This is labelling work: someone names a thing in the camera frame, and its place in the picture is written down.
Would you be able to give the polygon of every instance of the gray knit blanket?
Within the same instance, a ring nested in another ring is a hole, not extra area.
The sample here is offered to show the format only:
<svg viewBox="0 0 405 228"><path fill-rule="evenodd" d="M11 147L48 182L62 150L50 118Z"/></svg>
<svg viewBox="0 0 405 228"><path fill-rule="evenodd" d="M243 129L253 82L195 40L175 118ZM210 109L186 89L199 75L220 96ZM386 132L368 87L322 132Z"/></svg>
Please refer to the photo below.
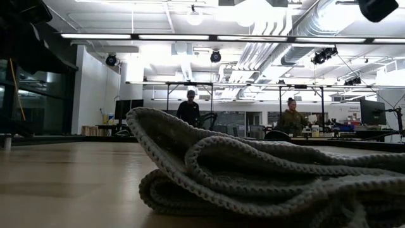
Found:
<svg viewBox="0 0 405 228"><path fill-rule="evenodd" d="M155 212L261 217L278 227L405 224L405 153L347 156L250 141L152 108L131 110L127 123L159 168L139 185Z"/></svg>

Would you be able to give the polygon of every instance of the table surface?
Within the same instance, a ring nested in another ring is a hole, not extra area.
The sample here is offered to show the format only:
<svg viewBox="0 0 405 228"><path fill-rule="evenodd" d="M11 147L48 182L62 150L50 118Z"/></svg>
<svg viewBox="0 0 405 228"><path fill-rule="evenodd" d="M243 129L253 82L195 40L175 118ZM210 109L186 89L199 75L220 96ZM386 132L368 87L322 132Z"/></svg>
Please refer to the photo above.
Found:
<svg viewBox="0 0 405 228"><path fill-rule="evenodd" d="M315 147L334 153L381 153ZM252 218L156 215L138 185L156 168L136 143L75 142L0 151L0 221L10 228L267 227Z"/></svg>

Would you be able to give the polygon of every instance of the ceiling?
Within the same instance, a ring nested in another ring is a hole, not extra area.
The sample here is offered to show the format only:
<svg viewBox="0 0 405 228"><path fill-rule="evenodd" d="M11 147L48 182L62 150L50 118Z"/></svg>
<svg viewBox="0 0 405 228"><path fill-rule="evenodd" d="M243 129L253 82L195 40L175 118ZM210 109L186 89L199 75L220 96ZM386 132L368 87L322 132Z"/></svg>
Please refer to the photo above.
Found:
<svg viewBox="0 0 405 228"><path fill-rule="evenodd" d="M239 14L231 16L228 12L236 6L218 6L218 0L190 1L189 4L177 4L175 1L165 3L136 1L136 3L130 4L77 1L44 0L54 16L49 24L64 33L252 34L255 26L259 26L259 24L244 27L241 26L243 25L241 18L249 21L249 18L255 14L261 14L260 11L245 8L244 11L238 11ZM299 26L300 22L297 20L315 2L315 0L302 0L302 5L289 5L292 24L296 23ZM194 14L188 15L192 3L196 5L196 12L201 14L200 18ZM343 7L342 12L346 12L347 15L339 14L336 11L332 15L325 16L329 19L326 27L336 27L338 21L347 21L347 25L336 36L405 36L404 8L397 9L380 23L371 23L359 14L358 6L339 7ZM202 22L199 25L190 24L190 20L196 22L200 19ZM105 58L107 53L111 52L111 48L129 50L117 53L117 56L123 60L130 55L130 53L125 52L131 52L131 48L138 47L139 55L142 56L146 66L145 75L147 77L157 75L164 77L182 71L179 57L171 54L173 42L80 41L79 44L85 44L89 51L94 52L100 58ZM193 42L192 46L194 48L220 50L222 55L220 63L211 63L209 60L211 53L205 51L194 51L190 57L190 67L193 72L218 73L221 65L237 63L241 59L246 43ZM262 71L260 77L265 76L264 70L270 72L268 74L282 72L271 75L271 79L281 78L292 84L312 84L321 83L325 79L345 79L345 75L359 70L363 79L371 80L375 78L377 69L396 59L405 58L405 46L338 45L337 49L341 59L335 56L323 65L314 66L310 62L314 51L316 51L314 49L303 56L294 67L269 66L266 69L260 68L259 70Z"/></svg>

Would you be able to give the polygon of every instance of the white ceiling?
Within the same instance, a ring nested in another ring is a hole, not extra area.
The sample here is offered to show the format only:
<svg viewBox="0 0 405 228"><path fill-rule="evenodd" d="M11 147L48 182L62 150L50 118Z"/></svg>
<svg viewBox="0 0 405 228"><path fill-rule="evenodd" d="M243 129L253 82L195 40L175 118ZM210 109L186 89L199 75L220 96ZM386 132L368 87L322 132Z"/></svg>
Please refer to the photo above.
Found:
<svg viewBox="0 0 405 228"><path fill-rule="evenodd" d="M203 12L203 21L194 26L187 21L189 5L169 4L107 4L107 3L78 3L75 0L44 0L44 2L58 15L49 23L60 32L91 32L91 33L163 33L163 34L250 34L251 27L242 27L237 22L219 21L221 12L227 8L217 7L218 1L208 0L208 6L196 7L196 11ZM301 8L292 9L293 21L298 19L315 0L304 0ZM339 35L386 35L405 36L405 9L397 9L380 23L371 23L365 18L358 17L355 22L345 28ZM139 42L139 41L101 41L93 42L91 46L105 48L108 46L137 46L148 73L158 75L174 75L181 71L180 61L171 55L172 42ZM208 47L219 49L222 63L238 61L246 44L226 42L195 42L194 47ZM289 80L308 79L313 77L331 78L346 75L351 70L364 68L374 61L383 58L405 56L405 46L337 46L339 54L347 62L349 69L338 57L333 62L317 66L315 69L309 64L309 56L302 59L304 67L291 68ZM218 73L220 63L211 64L209 54L193 56L191 67L193 71L214 71ZM375 72L364 72L364 77L372 78Z"/></svg>

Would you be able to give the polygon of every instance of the man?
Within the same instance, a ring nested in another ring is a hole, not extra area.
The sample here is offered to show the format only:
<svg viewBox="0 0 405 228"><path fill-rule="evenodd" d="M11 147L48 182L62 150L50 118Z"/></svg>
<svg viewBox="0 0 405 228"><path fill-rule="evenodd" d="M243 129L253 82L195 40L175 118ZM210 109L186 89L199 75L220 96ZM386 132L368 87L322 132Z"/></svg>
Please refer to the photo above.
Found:
<svg viewBox="0 0 405 228"><path fill-rule="evenodd" d="M197 126L197 119L200 117L198 104L193 102L196 92L189 90L187 92L187 101L183 101L177 110L177 118L189 123L191 126Z"/></svg>

